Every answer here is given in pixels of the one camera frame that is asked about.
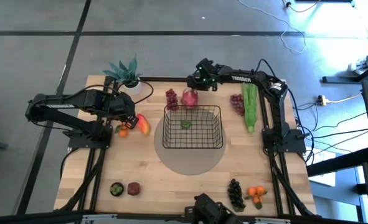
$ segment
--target green corn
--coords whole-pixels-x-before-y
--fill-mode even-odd
[[[257,86],[254,84],[243,84],[243,104],[247,131],[253,133],[257,120]]]

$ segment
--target red grapes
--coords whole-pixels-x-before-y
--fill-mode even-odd
[[[231,100],[231,105],[236,110],[236,113],[239,114],[240,116],[244,116],[245,115],[245,107],[243,105],[243,96],[242,96],[242,94],[231,95],[230,100]]]
[[[177,93],[174,90],[170,89],[166,91],[167,97],[167,110],[178,110],[178,100],[177,100]]]

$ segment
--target small fruit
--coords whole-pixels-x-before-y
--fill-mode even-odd
[[[263,198],[259,195],[256,195],[253,197],[253,203],[256,206],[256,208],[260,210],[263,207]]]
[[[123,129],[121,129],[121,130],[119,131],[119,136],[120,136],[120,137],[125,138],[125,137],[127,137],[127,135],[128,135],[128,131],[127,131],[127,130],[123,130]]]
[[[110,189],[109,189],[110,193],[117,197],[117,196],[120,196],[123,191],[124,191],[124,186],[123,184],[121,184],[120,182],[115,182],[114,184],[112,184],[110,186]]]
[[[141,114],[137,114],[136,117],[138,118],[138,127],[139,127],[139,130],[141,130],[141,132],[144,135],[148,135],[149,132],[150,132],[150,130],[151,130],[151,127],[150,127],[148,121]]]
[[[127,193],[132,196],[138,195],[141,192],[141,186],[137,182],[129,183],[127,188]]]
[[[249,187],[247,193],[249,194],[249,196],[254,197],[257,193],[256,188],[255,187]]]
[[[263,186],[257,186],[256,187],[256,193],[258,195],[265,195],[267,193],[267,191],[265,190],[265,188]]]

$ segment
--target dark grapes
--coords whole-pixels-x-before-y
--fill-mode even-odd
[[[240,187],[239,181],[232,179],[229,183],[228,196],[235,212],[242,212],[245,210],[246,205],[244,204],[242,197],[242,188]]]
[[[230,96],[230,102],[231,105],[234,107],[235,111],[237,114],[239,114],[240,116],[244,116],[245,115],[245,107],[243,104],[243,96],[242,94],[239,95],[231,95]]]
[[[166,91],[166,98],[167,98],[167,110],[178,110],[178,100],[177,94],[174,90],[169,89]]]

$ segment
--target gray circular mat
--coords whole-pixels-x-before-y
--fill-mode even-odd
[[[154,148],[161,162],[178,174],[198,175],[211,170],[224,155],[226,137],[222,128],[223,145],[219,149],[166,149],[163,146],[163,119],[156,126]]]

